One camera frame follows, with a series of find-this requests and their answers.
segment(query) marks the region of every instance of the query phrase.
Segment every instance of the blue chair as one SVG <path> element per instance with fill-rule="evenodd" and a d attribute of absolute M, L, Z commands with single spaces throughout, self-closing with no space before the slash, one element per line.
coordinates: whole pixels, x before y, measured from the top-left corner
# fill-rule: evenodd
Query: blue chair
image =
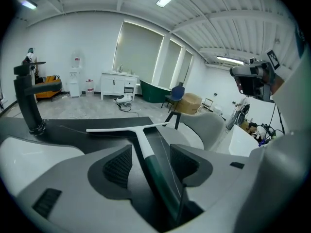
<path fill-rule="evenodd" d="M 168 107 L 169 103 L 171 104 L 169 112 L 171 111 L 171 108 L 172 108 L 172 105 L 174 104 L 174 102 L 177 102 L 174 111 L 176 110 L 176 107 L 177 107 L 179 101 L 181 100 L 181 98 L 183 97 L 184 93 L 185 93 L 184 87 L 176 86 L 172 89 L 172 94 L 165 96 L 167 99 L 166 107 Z"/>

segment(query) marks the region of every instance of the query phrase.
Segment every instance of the white wall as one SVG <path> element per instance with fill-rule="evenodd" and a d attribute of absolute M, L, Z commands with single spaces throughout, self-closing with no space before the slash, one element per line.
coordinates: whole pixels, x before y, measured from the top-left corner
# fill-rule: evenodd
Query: white wall
<path fill-rule="evenodd" d="M 229 118 L 234 112 L 235 105 L 232 101 L 239 103 L 244 95 L 240 94 L 237 85 L 228 71 L 210 68 L 201 63 L 194 64 L 195 67 L 189 77 L 186 86 L 186 92 L 192 92 L 199 95 L 204 100 L 205 98 L 214 101 L 214 105 L 219 105 L 225 118 Z M 274 103 L 263 102 L 254 98 L 250 99 L 250 110 L 247 119 L 253 118 L 253 122 L 257 124 L 269 124 L 274 108 Z M 282 130 L 279 122 L 277 108 L 271 122 L 271 127 Z M 281 132 L 276 132 L 277 136 L 282 135 Z"/>
<path fill-rule="evenodd" d="M 0 79 L 4 99 L 4 108 L 16 101 L 13 80 L 13 68 L 21 65 L 28 48 L 24 46 L 26 36 L 26 22 L 13 20 L 6 32 L 1 45 Z"/>
<path fill-rule="evenodd" d="M 1 51 L 1 84 L 3 93 L 9 98 L 5 105 L 16 100 L 13 67 L 20 65 L 28 48 L 35 48 L 38 61 L 46 61 L 46 64 L 39 66 L 39 75 L 59 75 L 63 91 L 68 91 L 71 55 L 74 51 L 80 51 L 84 72 L 82 80 L 94 80 L 95 91 L 100 91 L 101 72 L 112 70 L 118 36 L 125 20 L 162 34 L 167 33 L 145 20 L 109 12 L 72 13 L 44 20 L 28 28 L 26 23 L 15 20 L 7 32 Z M 176 36 L 172 35 L 171 38 L 184 44 L 190 52 L 195 52 Z"/>

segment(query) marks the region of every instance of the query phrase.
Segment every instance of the white curved panel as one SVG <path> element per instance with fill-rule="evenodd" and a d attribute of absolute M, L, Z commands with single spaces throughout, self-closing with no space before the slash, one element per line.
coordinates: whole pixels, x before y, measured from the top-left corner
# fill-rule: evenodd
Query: white curved panel
<path fill-rule="evenodd" d="M 16 197 L 55 164 L 81 155 L 82 151 L 74 147 L 9 137 L 0 146 L 0 176 L 9 193 Z"/>

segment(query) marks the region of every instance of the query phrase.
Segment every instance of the door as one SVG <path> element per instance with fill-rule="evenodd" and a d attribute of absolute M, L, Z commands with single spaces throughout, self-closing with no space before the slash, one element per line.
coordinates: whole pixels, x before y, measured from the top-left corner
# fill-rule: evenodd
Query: door
<path fill-rule="evenodd" d="M 124 78 L 115 78 L 114 86 L 113 86 L 113 93 L 115 94 L 123 94 L 124 93 Z"/>
<path fill-rule="evenodd" d="M 102 93 L 113 93 L 115 79 L 113 77 L 102 76 Z"/>

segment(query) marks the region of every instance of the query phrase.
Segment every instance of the floor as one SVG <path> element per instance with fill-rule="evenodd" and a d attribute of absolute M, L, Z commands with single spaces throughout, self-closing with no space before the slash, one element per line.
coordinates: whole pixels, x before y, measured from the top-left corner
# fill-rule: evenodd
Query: floor
<path fill-rule="evenodd" d="M 68 95 L 59 95 L 51 100 L 41 100 L 38 102 L 38 109 L 45 119 L 98 119 L 98 118 L 119 118 L 119 117 L 149 117 L 153 123 L 164 122 L 168 113 L 168 108 L 161 103 L 149 103 L 142 97 L 135 97 L 132 109 L 129 113 L 122 112 L 112 101 L 111 96 L 105 96 L 101 100 L 100 95 L 93 97 L 82 95 L 79 98 L 71 98 Z M 22 118 L 18 104 L 13 106 L 4 116 Z M 168 127 L 174 128 L 176 116 L 173 116 Z M 184 135 L 192 147 L 203 148 L 203 143 L 199 136 L 189 127 L 181 123 L 178 130 Z M 220 141 L 227 135 L 224 131 Z"/>

